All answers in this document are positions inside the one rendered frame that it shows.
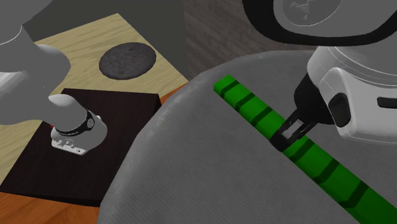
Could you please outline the light wooden table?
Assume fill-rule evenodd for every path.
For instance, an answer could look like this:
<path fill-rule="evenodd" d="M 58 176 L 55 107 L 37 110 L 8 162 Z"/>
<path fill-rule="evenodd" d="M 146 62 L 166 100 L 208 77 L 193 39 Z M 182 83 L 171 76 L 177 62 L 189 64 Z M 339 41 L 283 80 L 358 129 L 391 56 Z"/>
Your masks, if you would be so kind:
<path fill-rule="evenodd" d="M 117 13 L 40 40 L 41 44 L 61 50 L 71 62 L 71 70 L 54 93 L 59 94 L 64 88 L 79 88 L 154 93 L 162 97 L 187 83 L 161 53 L 157 53 L 155 65 L 138 78 L 118 81 L 102 75 L 101 56 L 110 48 L 128 42 L 147 43 L 147 40 Z M 39 120 L 0 125 L 0 184 L 40 125 Z"/>

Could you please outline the dark grey round mat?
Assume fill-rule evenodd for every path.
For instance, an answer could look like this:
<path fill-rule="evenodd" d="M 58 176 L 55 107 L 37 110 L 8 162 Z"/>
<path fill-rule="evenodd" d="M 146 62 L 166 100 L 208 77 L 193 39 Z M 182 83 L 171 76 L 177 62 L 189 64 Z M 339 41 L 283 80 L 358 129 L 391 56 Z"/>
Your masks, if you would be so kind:
<path fill-rule="evenodd" d="M 130 80 L 147 73 L 156 60 L 156 52 L 151 46 L 138 42 L 122 43 L 104 53 L 99 60 L 99 70 L 114 80 Z"/>

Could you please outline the green striped long bar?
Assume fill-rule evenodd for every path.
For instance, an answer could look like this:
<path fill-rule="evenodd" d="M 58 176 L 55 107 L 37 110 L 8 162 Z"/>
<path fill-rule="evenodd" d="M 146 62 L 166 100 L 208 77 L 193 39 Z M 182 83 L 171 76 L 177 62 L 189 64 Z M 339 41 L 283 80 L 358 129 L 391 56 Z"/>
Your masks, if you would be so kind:
<path fill-rule="evenodd" d="M 230 75 L 214 91 L 269 142 L 287 119 Z M 397 224 L 396 207 L 306 135 L 281 153 L 361 224 Z"/>

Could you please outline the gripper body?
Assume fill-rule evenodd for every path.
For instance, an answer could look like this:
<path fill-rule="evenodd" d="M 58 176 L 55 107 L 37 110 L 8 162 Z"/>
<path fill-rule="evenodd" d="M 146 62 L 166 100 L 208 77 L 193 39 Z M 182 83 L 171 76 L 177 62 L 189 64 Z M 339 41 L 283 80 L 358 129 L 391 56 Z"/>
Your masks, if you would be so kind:
<path fill-rule="evenodd" d="M 305 123 L 315 122 L 333 125 L 334 121 L 319 89 L 306 74 L 294 92 L 294 102 L 299 119 Z"/>

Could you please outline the grey sofa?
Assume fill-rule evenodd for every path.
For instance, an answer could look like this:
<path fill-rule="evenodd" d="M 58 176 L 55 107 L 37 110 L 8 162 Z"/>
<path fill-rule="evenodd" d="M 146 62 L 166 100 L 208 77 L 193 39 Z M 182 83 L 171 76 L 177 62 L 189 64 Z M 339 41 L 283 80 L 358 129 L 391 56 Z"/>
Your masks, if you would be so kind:
<path fill-rule="evenodd" d="M 397 224 L 396 145 L 317 125 L 279 152 L 214 91 L 231 75 L 287 117 L 311 55 L 247 55 L 189 81 L 137 135 L 97 224 L 359 224 L 345 210 L 355 189 L 365 224 Z"/>

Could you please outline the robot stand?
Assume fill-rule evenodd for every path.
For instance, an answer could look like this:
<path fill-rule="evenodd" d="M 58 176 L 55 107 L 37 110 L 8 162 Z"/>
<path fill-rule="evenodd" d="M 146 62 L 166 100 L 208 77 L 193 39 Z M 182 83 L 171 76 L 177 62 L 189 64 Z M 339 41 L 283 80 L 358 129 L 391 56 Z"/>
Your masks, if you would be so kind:
<path fill-rule="evenodd" d="M 65 88 L 82 106 L 101 116 L 105 140 L 84 155 L 51 146 L 43 122 L 0 184 L 0 192 L 82 206 L 101 204 L 134 139 L 161 107 L 158 94 Z"/>

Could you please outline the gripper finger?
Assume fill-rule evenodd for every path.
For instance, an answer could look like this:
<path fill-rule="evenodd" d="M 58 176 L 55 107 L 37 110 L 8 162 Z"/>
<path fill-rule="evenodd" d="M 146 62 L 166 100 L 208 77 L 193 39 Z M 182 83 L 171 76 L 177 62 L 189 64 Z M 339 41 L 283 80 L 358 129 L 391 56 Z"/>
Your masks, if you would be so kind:
<path fill-rule="evenodd" d="M 299 119 L 296 123 L 292 125 L 285 133 L 285 136 L 289 136 L 294 130 L 298 130 L 300 132 L 301 138 L 308 133 L 314 126 L 316 126 L 316 122 L 307 122 L 302 123 Z M 277 145 L 277 149 L 281 152 L 285 151 L 291 145 Z"/>
<path fill-rule="evenodd" d="M 296 140 L 300 139 L 301 136 L 298 130 L 294 130 L 289 136 L 284 135 L 284 133 L 298 121 L 298 118 L 299 112 L 295 110 L 272 135 L 270 143 L 272 145 L 291 145 Z"/>

